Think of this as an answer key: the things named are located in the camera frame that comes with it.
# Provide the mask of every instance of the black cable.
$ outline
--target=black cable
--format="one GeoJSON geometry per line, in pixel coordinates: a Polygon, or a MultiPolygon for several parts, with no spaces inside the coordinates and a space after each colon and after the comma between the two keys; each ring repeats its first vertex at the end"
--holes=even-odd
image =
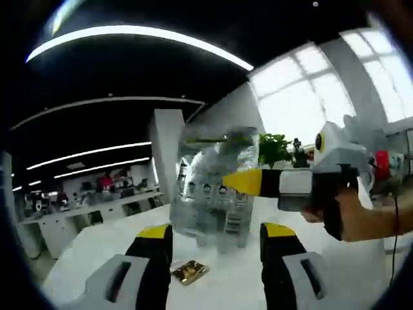
{"type": "Polygon", "coordinates": [[[398,198],[394,197],[394,206],[396,208],[396,238],[394,239],[394,248],[393,248],[393,261],[392,261],[392,278],[390,284],[393,282],[394,277],[394,259],[396,255],[396,246],[398,244],[398,234],[399,234],[399,207],[398,207],[398,198]]]}

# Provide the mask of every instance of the person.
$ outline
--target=person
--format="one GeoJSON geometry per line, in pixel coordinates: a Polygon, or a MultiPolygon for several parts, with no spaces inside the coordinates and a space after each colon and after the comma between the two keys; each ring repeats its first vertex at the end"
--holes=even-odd
{"type": "MultiPolygon", "coordinates": [[[[413,231],[413,201],[398,203],[398,219],[395,206],[366,209],[362,206],[354,189],[344,188],[336,200],[340,203],[343,232],[341,238],[347,242],[381,239],[413,231]]],[[[322,211],[313,213],[305,208],[301,211],[307,222],[323,221],[322,211]]]]}

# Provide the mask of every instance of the white table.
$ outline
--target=white table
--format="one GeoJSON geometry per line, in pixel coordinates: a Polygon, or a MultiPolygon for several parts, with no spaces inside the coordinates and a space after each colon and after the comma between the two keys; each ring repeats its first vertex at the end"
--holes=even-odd
{"type": "Polygon", "coordinates": [[[126,217],[123,205],[132,202],[143,202],[149,198],[162,195],[161,192],[145,192],[134,196],[125,197],[113,201],[100,203],[91,207],[81,207],[78,209],[58,212],[45,215],[38,219],[27,219],[17,224],[17,231],[22,240],[23,247],[29,257],[37,256],[39,253],[32,250],[38,248],[37,244],[41,242],[39,238],[34,238],[35,230],[33,224],[40,227],[41,236],[46,242],[46,246],[52,258],[59,258],[66,246],[77,236],[78,231],[74,222],[74,216],[88,214],[99,211],[104,222],[126,217]]]}
{"type": "MultiPolygon", "coordinates": [[[[372,204],[361,186],[363,205],[372,204]]],[[[169,205],[122,220],[87,227],[61,255],[44,282],[43,289],[57,305],[76,299],[85,290],[85,280],[115,254],[124,254],[144,227],[169,222],[169,205]]],[[[283,212],[276,200],[256,198],[247,247],[217,254],[216,248],[199,249],[194,239],[174,233],[172,267],[189,260],[210,266],[204,277],[183,287],[172,280],[168,309],[266,309],[259,260],[259,225],[276,222],[295,230],[307,251],[322,254],[343,298],[358,299],[370,306],[388,284],[385,279],[383,240],[339,242],[321,224],[307,223],[299,213],[283,212]]]]}

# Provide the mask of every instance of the potted plant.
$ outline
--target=potted plant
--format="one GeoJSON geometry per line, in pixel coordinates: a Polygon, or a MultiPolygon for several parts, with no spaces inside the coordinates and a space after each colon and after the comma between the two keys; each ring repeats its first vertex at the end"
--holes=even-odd
{"type": "Polygon", "coordinates": [[[260,134],[259,135],[259,157],[260,165],[268,165],[271,169],[278,161],[283,164],[291,161],[292,156],[287,151],[287,147],[292,141],[287,141],[283,134],[260,134]]]}

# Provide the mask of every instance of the black ceiling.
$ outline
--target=black ceiling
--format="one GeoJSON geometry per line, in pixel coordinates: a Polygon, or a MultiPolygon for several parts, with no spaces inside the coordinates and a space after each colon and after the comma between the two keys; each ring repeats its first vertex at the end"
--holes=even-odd
{"type": "MultiPolygon", "coordinates": [[[[55,8],[52,2],[47,1],[48,13],[35,12],[43,16],[38,19],[43,22],[36,25],[45,26],[23,36],[26,41],[14,56],[19,57],[19,70],[14,79],[17,85],[8,95],[9,128],[47,109],[107,98],[109,94],[193,99],[204,101],[208,107],[247,80],[244,68],[215,54],[182,43],[135,35],[79,39],[24,63],[31,50],[51,39],[45,17],[55,8]]],[[[86,0],[55,36],[91,26],[152,26],[209,42],[257,68],[307,41],[329,41],[340,31],[366,26],[365,13],[356,2],[319,0],[318,6],[314,6],[313,0],[86,0]]],[[[26,29],[31,29],[25,28],[24,23],[22,27],[26,34],[30,31],[26,29]]],[[[16,165],[27,167],[76,152],[148,141],[147,124],[156,108],[182,109],[188,119],[198,105],[111,101],[66,108],[11,131],[9,148],[16,165]]],[[[123,155],[96,154],[93,161],[112,163],[139,157],[134,154],[139,151],[130,151],[131,154],[125,151],[123,155]]],[[[56,165],[55,169],[64,167],[56,165]]]]}

